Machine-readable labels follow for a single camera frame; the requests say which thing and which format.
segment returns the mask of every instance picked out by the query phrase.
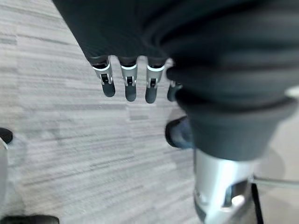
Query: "gray carpet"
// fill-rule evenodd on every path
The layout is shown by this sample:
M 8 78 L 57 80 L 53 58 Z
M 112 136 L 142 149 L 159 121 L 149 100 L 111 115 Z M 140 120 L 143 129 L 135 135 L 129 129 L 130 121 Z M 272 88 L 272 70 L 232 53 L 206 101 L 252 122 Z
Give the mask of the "gray carpet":
M 192 151 L 164 140 L 165 123 L 183 114 L 166 99 L 168 81 L 146 104 L 141 57 L 137 99 L 128 103 L 115 58 L 112 66 L 116 95 L 106 98 L 51 1 L 0 1 L 0 126 L 15 133 L 2 214 L 50 214 L 63 224 L 199 223 Z M 254 223 L 249 207 L 237 223 Z

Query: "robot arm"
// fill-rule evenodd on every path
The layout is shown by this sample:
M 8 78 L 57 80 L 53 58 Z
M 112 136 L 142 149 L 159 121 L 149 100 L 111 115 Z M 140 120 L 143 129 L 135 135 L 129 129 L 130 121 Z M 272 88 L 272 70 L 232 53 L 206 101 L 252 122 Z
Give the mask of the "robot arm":
M 297 107 L 285 90 L 299 84 L 298 1 L 53 2 L 109 97 L 108 55 L 120 60 L 128 101 L 135 99 L 136 58 L 148 57 L 149 103 L 165 60 L 174 60 L 167 77 L 180 87 L 176 99 L 196 146 L 195 208 L 206 224 L 226 222 L 244 202 L 278 123 Z

